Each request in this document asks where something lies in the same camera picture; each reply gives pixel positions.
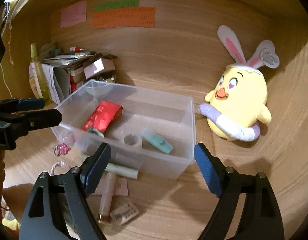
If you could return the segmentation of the pale pink lip balm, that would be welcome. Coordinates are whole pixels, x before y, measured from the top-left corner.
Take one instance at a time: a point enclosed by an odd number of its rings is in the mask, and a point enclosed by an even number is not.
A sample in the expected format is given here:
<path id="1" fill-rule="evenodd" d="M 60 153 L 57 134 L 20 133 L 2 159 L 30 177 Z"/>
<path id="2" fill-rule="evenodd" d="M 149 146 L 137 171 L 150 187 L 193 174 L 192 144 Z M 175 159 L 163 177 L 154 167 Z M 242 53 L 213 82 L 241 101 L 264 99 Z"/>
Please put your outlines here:
<path id="1" fill-rule="evenodd" d="M 115 173 L 112 172 L 107 173 L 99 206 L 98 223 L 105 223 L 109 221 L 110 208 L 114 194 L 116 179 L 117 175 Z"/>

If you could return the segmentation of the blue Max staples box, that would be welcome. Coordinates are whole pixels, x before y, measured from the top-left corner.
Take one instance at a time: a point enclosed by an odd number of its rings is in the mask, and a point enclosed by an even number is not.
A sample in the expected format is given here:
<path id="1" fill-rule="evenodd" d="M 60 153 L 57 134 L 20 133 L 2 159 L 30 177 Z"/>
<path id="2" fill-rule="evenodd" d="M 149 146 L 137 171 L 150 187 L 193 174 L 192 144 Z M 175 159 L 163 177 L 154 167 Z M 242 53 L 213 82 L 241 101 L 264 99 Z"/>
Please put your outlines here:
<path id="1" fill-rule="evenodd" d="M 124 205 L 118 207 L 110 213 L 110 217 L 115 222 L 115 224 L 123 225 L 134 217 L 138 216 L 140 211 L 133 204 L 133 202 L 126 202 Z"/>

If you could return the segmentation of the small patterned sachet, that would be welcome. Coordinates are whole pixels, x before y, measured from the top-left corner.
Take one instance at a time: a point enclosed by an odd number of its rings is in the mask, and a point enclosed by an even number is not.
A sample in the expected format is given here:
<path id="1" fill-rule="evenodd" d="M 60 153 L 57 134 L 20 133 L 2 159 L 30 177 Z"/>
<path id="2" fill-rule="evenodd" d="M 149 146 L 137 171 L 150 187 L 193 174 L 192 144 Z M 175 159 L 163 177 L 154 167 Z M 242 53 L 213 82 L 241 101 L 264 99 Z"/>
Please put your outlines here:
<path id="1" fill-rule="evenodd" d="M 89 128 L 86 129 L 86 132 L 97 135 L 97 136 L 102 137 L 102 138 L 105 137 L 104 134 L 101 131 L 97 130 L 93 126 L 89 126 Z"/>

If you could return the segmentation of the mint green tube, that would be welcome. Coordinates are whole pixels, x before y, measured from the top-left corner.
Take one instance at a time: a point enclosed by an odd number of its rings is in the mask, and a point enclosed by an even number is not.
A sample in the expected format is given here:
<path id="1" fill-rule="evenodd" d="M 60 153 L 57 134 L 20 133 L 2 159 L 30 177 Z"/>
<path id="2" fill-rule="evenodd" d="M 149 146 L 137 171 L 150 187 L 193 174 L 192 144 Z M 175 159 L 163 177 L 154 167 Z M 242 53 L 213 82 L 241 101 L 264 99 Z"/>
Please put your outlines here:
<path id="1" fill-rule="evenodd" d="M 100 180 L 105 172 L 112 172 L 121 177 L 134 179 L 138 178 L 138 170 L 133 168 L 120 166 L 117 164 L 110 163 L 109 159 L 105 156 L 97 156 L 96 158 L 93 156 L 87 156 L 81 164 L 80 168 L 85 170 L 81 172 L 82 175 L 86 175 L 87 178 L 91 178 L 94 180 Z"/>

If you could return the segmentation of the red foil pouch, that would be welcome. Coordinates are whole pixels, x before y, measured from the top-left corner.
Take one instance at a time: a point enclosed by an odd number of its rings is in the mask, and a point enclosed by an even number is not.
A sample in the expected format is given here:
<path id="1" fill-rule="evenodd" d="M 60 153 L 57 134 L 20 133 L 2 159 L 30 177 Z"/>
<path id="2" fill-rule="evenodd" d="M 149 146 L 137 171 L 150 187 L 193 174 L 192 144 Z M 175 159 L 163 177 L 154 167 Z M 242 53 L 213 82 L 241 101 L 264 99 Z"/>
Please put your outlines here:
<path id="1" fill-rule="evenodd" d="M 105 133 L 110 124 L 118 120 L 123 113 L 123 107 L 109 101 L 102 101 L 88 117 L 81 129 L 87 131 L 90 127 Z"/>

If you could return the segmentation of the white tape roll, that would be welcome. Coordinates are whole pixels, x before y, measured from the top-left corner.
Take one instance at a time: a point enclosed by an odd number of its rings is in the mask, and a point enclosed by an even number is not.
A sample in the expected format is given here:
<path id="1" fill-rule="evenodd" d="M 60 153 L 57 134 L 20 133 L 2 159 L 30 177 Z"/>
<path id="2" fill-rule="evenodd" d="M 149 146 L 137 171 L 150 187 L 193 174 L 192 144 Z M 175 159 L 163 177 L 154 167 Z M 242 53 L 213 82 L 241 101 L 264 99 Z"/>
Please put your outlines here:
<path id="1" fill-rule="evenodd" d="M 122 138 L 122 143 L 124 145 L 133 147 L 133 148 L 137 148 L 137 149 L 142 149 L 142 137 L 140 136 L 140 134 L 127 134 L 124 135 L 124 137 Z"/>

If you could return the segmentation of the pink cream tube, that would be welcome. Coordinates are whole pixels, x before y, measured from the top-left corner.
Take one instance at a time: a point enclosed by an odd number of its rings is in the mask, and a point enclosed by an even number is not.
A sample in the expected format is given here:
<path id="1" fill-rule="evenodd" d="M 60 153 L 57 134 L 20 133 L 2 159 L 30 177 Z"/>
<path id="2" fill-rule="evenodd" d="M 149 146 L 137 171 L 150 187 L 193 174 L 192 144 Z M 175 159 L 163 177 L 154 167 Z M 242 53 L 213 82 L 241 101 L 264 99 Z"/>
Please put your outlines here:
<path id="1" fill-rule="evenodd" d="M 96 191 L 93 193 L 94 195 L 101 196 L 105 187 L 106 178 L 101 178 L 99 185 Z M 124 177 L 117 177 L 115 186 L 114 186 L 114 196 L 124 196 L 127 197 L 129 195 L 127 179 Z"/>

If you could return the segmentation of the folded white paper leaflets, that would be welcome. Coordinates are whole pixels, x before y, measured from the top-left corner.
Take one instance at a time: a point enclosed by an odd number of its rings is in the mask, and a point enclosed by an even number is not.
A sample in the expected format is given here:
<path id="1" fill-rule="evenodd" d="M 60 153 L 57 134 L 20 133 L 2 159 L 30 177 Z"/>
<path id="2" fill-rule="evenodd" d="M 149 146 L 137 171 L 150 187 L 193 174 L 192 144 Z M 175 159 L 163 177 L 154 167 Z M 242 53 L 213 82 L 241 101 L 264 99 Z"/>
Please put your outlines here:
<path id="1" fill-rule="evenodd" d="M 51 100 L 59 105 L 70 94 L 70 78 L 66 69 L 42 64 L 43 71 L 48 81 Z"/>

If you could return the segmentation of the yellow green spray bottle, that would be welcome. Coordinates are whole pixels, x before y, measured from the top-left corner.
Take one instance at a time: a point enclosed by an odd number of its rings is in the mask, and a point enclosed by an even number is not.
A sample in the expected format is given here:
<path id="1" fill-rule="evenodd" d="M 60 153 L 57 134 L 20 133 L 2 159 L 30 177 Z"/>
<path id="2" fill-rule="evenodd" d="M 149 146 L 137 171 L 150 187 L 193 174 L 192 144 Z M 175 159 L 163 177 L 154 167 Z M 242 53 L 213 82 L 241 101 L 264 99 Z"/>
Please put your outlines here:
<path id="1" fill-rule="evenodd" d="M 42 68 L 40 59 L 38 57 L 36 43 L 32 43 L 30 45 L 30 53 L 31 53 L 32 63 L 34 64 L 33 74 L 34 74 L 34 80 L 35 80 L 36 88 L 38 92 L 38 97 L 42 98 L 46 102 L 46 105 L 49 105 L 51 104 L 50 91 L 49 91 L 46 75 Z"/>

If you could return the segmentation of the stack of books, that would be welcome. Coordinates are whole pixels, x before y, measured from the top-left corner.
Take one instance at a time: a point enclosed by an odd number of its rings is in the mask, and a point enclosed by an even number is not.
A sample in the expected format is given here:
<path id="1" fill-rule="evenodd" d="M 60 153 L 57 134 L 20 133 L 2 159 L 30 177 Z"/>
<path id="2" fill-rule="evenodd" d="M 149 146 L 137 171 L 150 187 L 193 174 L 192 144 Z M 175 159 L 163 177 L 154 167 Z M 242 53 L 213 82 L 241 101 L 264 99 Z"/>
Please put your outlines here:
<path id="1" fill-rule="evenodd" d="M 44 63 L 64 69 L 69 75 L 70 91 L 74 92 L 86 80 L 83 65 L 95 55 L 95 51 L 77 51 L 45 58 Z"/>

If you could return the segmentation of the pink sticky note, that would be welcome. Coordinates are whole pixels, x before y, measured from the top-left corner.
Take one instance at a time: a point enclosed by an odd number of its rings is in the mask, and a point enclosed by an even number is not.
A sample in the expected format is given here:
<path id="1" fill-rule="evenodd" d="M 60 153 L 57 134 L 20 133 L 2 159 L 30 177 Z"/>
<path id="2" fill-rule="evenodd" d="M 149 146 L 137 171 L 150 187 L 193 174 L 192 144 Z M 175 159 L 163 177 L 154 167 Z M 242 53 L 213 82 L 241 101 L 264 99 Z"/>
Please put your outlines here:
<path id="1" fill-rule="evenodd" d="M 61 10 L 60 28 L 71 27 L 86 22 L 87 2 L 75 3 Z"/>

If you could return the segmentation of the small white cardboard box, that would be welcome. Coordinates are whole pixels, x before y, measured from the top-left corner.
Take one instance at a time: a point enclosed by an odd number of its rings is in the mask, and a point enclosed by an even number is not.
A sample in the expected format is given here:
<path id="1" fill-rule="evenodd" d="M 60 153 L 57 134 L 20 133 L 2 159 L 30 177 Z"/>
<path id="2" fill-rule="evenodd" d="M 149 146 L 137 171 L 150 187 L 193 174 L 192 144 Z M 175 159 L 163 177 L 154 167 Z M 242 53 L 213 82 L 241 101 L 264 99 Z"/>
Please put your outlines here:
<path id="1" fill-rule="evenodd" d="M 109 59 L 98 59 L 94 61 L 90 65 L 84 68 L 84 74 L 86 79 L 90 79 L 99 74 L 108 73 L 115 70 L 115 65 L 112 60 Z"/>

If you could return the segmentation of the green sticky note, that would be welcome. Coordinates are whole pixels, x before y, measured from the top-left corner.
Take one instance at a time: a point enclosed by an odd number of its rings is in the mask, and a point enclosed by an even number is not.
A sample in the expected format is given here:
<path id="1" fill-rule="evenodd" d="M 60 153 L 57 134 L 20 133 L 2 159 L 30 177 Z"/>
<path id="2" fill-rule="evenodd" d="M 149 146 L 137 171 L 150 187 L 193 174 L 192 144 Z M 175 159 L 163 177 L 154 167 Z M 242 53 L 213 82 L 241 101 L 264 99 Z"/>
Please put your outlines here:
<path id="1" fill-rule="evenodd" d="M 140 0 L 116 0 L 98 4 L 95 11 L 105 11 L 119 8 L 138 7 Z"/>

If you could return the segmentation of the clear plastic storage bin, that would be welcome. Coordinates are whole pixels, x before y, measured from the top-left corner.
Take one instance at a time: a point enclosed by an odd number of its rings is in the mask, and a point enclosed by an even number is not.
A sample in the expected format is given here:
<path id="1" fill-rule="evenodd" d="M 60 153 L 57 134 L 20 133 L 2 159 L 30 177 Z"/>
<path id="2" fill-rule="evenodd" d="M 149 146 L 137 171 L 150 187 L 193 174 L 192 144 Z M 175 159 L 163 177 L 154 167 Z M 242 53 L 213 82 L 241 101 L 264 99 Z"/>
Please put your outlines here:
<path id="1" fill-rule="evenodd" d="M 167 179 L 178 179 L 185 169 L 195 162 L 193 99 L 142 87 L 117 83 L 111 85 L 112 90 L 106 96 L 95 98 L 87 93 L 85 83 L 62 101 L 57 106 L 62 114 L 62 121 L 52 129 L 55 137 L 72 132 L 75 137 L 73 148 L 78 148 L 88 155 L 92 155 L 102 142 L 106 142 L 111 147 L 112 163 Z M 123 107 L 121 117 L 110 124 L 104 138 L 81 129 L 102 101 Z M 122 143 L 124 135 L 133 133 L 141 136 L 144 128 L 152 130 L 172 144 L 172 152 L 165 154 L 143 138 L 142 149 Z"/>

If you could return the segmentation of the orange sticky note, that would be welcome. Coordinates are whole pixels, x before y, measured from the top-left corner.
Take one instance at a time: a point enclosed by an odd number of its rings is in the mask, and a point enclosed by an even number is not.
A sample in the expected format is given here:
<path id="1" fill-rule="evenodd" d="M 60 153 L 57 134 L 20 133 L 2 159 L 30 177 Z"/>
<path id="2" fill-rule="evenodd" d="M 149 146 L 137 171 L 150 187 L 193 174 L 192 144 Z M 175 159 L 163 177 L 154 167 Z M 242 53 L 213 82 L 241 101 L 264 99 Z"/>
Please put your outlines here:
<path id="1" fill-rule="evenodd" d="M 126 7 L 94 12 L 93 29 L 115 27 L 154 28 L 156 21 L 155 7 Z"/>

